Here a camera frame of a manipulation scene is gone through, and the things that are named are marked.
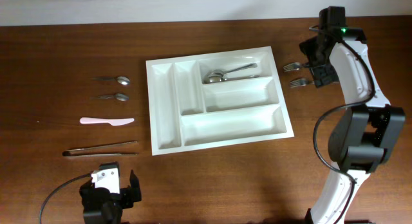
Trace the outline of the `metal fork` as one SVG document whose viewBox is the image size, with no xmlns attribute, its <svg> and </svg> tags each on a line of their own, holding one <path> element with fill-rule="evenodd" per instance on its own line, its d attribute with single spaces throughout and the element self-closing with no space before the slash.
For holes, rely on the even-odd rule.
<svg viewBox="0 0 412 224">
<path fill-rule="evenodd" d="M 309 80 L 307 78 L 298 78 L 298 79 L 291 80 L 289 82 L 289 87 L 296 88 L 296 87 L 307 86 L 311 84 L 314 84 L 314 81 Z"/>
<path fill-rule="evenodd" d="M 303 68 L 309 68 L 310 64 L 307 63 L 300 63 L 300 62 L 293 62 L 290 64 L 287 64 L 283 67 L 284 72 L 289 72 L 289 71 L 297 71 L 297 70 L 301 70 Z"/>
</svg>

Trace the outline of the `large metal spoon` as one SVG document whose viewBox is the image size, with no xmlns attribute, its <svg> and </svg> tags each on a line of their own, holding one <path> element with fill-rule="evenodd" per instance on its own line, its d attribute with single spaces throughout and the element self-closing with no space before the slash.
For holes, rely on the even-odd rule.
<svg viewBox="0 0 412 224">
<path fill-rule="evenodd" d="M 258 65 L 256 63 L 250 63 L 250 64 L 247 64 L 247 65 L 244 65 L 244 66 L 240 66 L 238 68 L 234 68 L 232 70 L 213 70 L 213 71 L 211 71 L 207 74 L 207 77 L 209 77 L 211 75 L 215 75 L 215 74 L 224 75 L 226 73 L 232 73 L 232 72 L 239 71 L 239 70 L 245 70 L 245 69 L 249 69 L 249 68 L 257 68 L 257 66 Z"/>
<path fill-rule="evenodd" d="M 258 75 L 250 75 L 246 77 L 235 77 L 235 78 L 226 78 L 226 77 L 221 77 L 218 75 L 211 75 L 211 76 L 206 77 L 203 83 L 213 84 L 213 83 L 219 83 L 219 82 L 227 82 L 227 81 L 243 80 L 243 79 L 254 79 L 254 78 L 258 78 Z"/>
</svg>

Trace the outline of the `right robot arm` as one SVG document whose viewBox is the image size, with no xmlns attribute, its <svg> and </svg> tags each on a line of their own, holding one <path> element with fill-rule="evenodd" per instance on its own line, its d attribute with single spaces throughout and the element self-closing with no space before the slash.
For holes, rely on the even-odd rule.
<svg viewBox="0 0 412 224">
<path fill-rule="evenodd" d="M 394 107 L 380 90 L 361 28 L 346 24 L 345 9 L 329 6 L 319 12 L 319 24 L 310 27 L 317 36 L 300 43 L 307 56 L 306 68 L 320 88 L 338 81 L 345 103 L 322 114 L 344 114 L 331 132 L 328 154 L 320 161 L 330 173 L 305 223 L 344 223 L 344 217 L 360 186 L 380 164 L 386 163 L 406 121 L 401 107 Z"/>
</svg>

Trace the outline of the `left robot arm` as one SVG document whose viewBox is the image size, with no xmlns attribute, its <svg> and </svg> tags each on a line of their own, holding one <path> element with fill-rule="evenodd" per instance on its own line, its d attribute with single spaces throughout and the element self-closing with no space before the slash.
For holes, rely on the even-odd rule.
<svg viewBox="0 0 412 224">
<path fill-rule="evenodd" d="M 131 171 L 130 185 L 120 188 L 118 169 L 93 171 L 91 180 L 80 187 L 85 223 L 120 223 L 123 210 L 142 200 L 140 182 Z"/>
</svg>

